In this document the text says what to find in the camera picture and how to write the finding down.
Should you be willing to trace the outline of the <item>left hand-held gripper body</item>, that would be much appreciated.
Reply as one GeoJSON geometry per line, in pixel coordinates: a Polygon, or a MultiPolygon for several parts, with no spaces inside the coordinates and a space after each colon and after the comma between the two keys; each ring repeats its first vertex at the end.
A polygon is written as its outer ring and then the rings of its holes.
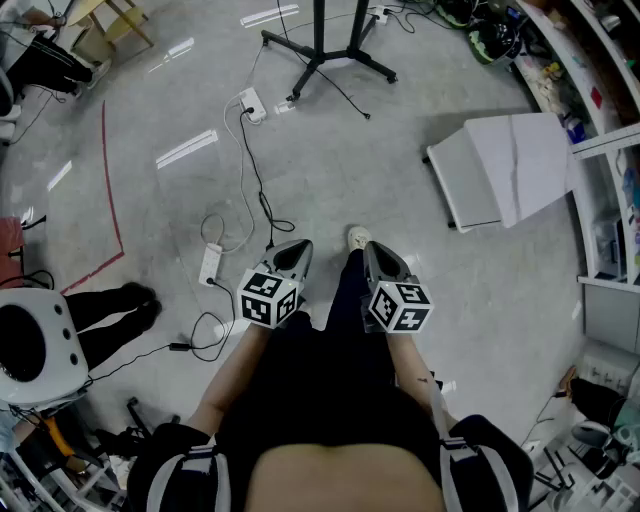
{"type": "Polygon", "coordinates": [[[304,304],[305,279],[305,256],[264,256],[237,288],[240,316],[263,327],[280,326],[304,304]]]}

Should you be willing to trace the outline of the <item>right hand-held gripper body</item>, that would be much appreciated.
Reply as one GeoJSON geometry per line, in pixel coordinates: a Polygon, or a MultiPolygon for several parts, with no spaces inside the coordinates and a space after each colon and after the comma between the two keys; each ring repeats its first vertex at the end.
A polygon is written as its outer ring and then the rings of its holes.
{"type": "Polygon", "coordinates": [[[418,334],[434,303],[428,288],[416,276],[404,281],[365,279],[369,293],[361,298],[366,333],[418,334]]]}

